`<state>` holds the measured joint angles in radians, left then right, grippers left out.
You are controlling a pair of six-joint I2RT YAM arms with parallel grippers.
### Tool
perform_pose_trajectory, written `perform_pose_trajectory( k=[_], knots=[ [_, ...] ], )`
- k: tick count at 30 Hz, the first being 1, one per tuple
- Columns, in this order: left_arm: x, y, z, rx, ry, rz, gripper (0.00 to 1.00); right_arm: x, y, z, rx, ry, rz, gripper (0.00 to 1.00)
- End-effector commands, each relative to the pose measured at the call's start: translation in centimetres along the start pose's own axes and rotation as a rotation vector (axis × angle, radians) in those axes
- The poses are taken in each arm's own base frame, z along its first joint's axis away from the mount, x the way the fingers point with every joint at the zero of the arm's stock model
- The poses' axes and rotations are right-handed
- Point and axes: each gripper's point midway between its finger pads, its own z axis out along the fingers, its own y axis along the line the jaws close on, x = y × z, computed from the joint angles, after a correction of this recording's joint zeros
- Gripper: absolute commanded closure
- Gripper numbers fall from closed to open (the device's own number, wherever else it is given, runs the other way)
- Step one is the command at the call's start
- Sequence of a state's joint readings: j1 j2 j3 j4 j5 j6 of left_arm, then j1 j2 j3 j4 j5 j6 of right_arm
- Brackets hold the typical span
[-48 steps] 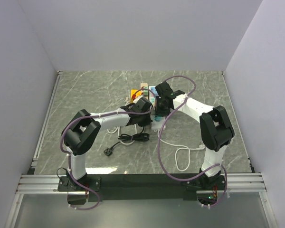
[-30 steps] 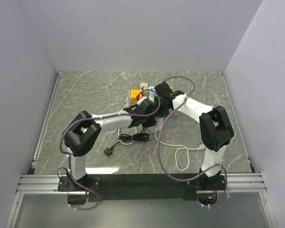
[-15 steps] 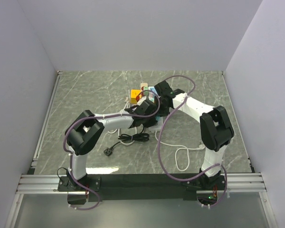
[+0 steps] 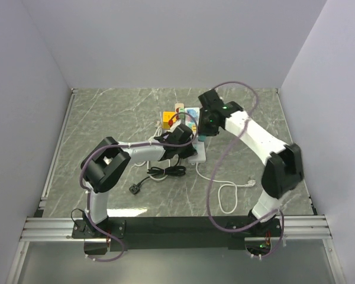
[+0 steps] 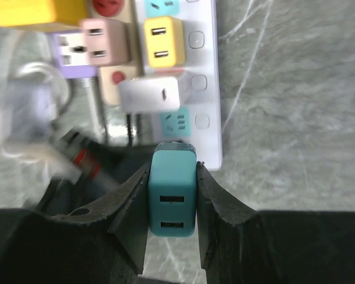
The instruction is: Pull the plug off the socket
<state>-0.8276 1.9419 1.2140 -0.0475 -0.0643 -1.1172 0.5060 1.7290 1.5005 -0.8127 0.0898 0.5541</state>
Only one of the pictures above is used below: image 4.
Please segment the beige red-socket power strip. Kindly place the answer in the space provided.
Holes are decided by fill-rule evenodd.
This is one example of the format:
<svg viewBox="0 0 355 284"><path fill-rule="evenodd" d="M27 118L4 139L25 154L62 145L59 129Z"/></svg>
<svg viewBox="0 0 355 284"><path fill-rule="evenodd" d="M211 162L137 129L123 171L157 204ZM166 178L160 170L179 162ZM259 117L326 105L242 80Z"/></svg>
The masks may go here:
<svg viewBox="0 0 355 284"><path fill-rule="evenodd" d="M175 120L176 121L180 121L182 124L185 123L185 115L184 114L180 114L181 112L184 112L185 106L183 103L175 103Z"/></svg>

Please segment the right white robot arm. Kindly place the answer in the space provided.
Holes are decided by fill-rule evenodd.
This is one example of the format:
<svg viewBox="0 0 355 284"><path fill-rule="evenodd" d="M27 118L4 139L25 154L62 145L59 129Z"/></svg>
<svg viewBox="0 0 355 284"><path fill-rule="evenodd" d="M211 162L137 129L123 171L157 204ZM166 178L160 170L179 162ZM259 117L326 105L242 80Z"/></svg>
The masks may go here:
<svg viewBox="0 0 355 284"><path fill-rule="evenodd" d="M260 159L264 166L262 193L249 212L248 224L234 229L261 236L269 228L268 221L280 211L284 197L304 179L300 147L272 136L251 118L251 113L234 101L224 103L215 89L198 97L201 103L198 133L215 136L219 129L233 134Z"/></svg>

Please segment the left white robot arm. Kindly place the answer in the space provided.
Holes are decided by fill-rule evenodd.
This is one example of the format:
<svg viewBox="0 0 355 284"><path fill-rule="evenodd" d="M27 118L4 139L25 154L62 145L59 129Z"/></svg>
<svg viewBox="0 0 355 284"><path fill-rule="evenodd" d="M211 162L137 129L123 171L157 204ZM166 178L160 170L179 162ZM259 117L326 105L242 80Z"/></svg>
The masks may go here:
<svg viewBox="0 0 355 284"><path fill-rule="evenodd" d="M81 164L80 186L86 191L83 220L94 238L108 231L108 196L128 166L141 162L160 162L178 156L196 155L192 143L196 134L186 125L147 141L125 143L104 138Z"/></svg>

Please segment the white multicolour power strip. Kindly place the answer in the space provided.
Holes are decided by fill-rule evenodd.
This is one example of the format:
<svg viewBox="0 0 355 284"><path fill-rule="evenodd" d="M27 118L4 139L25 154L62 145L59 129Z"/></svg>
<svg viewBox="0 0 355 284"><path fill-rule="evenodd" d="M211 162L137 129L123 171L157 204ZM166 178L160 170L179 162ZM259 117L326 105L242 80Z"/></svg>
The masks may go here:
<svg viewBox="0 0 355 284"><path fill-rule="evenodd" d="M199 114L200 109L197 107L193 108L184 108L184 111L189 115L185 117L185 125L188 126L192 131L193 134L196 134L197 126L199 124ZM194 149L196 150L196 154L188 157L187 161L190 164L199 164L206 162L206 153L205 153L205 143L203 139L197 137L194 139L192 143Z"/></svg>

